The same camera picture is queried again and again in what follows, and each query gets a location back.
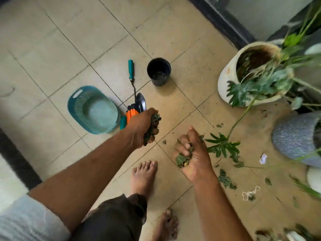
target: plastic colander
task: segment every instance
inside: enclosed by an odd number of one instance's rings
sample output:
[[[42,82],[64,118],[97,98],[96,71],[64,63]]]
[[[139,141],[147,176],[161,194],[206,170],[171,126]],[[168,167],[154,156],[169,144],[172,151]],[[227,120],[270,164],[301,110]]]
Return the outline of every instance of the plastic colander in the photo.
[[[118,107],[94,86],[77,89],[68,100],[71,116],[89,133],[103,134],[113,131],[122,114]]]

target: white pot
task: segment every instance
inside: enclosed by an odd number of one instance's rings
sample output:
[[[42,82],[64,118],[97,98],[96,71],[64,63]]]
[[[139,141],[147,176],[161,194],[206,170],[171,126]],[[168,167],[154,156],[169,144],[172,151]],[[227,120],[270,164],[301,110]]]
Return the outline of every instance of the white pot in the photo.
[[[253,49],[254,47],[266,49],[268,52],[270,52],[271,56],[275,56],[281,50],[278,46],[276,46],[274,44],[267,43],[267,42],[260,42],[260,41],[248,44],[247,46],[245,46],[241,50],[239,50],[239,52],[233,57],[233,59],[229,62],[229,64],[227,64],[227,66],[221,72],[220,77],[219,77],[219,81],[218,81],[218,85],[217,85],[219,95],[223,99],[223,101],[225,101],[226,103],[229,103],[230,99],[232,98],[231,95],[229,97],[227,96],[227,94],[228,94],[227,81],[233,81],[236,84],[240,83],[238,80],[238,77],[236,75],[236,64],[237,64],[238,59],[242,53],[246,52],[247,50]],[[259,105],[259,104],[263,104],[263,103],[276,101],[276,100],[280,99],[281,97],[282,97],[281,94],[278,94],[278,95],[275,95],[271,98],[267,98],[265,100],[261,100],[261,101],[256,100],[254,102],[254,105]],[[251,100],[249,100],[247,102],[246,106],[249,105],[250,103],[251,103]]]
[[[321,193],[321,168],[311,166],[307,171],[307,182],[310,187]]]

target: tile floor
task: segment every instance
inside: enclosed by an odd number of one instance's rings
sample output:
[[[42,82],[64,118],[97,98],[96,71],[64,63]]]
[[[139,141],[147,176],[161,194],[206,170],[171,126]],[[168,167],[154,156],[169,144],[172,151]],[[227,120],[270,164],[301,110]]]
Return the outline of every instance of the tile floor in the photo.
[[[0,33],[0,95],[14,88],[0,98],[0,126],[43,180],[118,132],[87,133],[69,115],[66,103],[80,86],[94,85],[124,112],[133,102],[127,60],[134,60],[136,88],[163,118],[160,133],[155,143],[127,159],[93,208],[128,193],[132,167],[157,160],[141,240],[149,239],[167,208],[180,219],[179,240],[203,240],[194,189],[175,166],[172,146],[189,125],[207,136],[227,133],[244,111],[218,96],[218,76],[237,50],[211,23],[188,0],[11,0],[0,8]],[[154,87],[146,73],[155,57],[172,65],[171,79],[161,88]],[[288,105],[278,101],[252,108],[241,121],[232,140],[242,142],[247,165],[260,166],[262,153],[269,165],[288,161],[273,148],[270,135],[275,121],[289,113]],[[300,192],[288,177],[291,173],[304,180],[304,166],[236,169],[229,159],[211,155],[211,160],[237,183],[238,189],[226,189],[226,194],[252,236],[258,228],[280,232],[296,222],[320,233],[320,202]],[[266,177],[272,186],[265,184]],[[256,200],[243,201],[242,192],[255,186],[261,187]]]

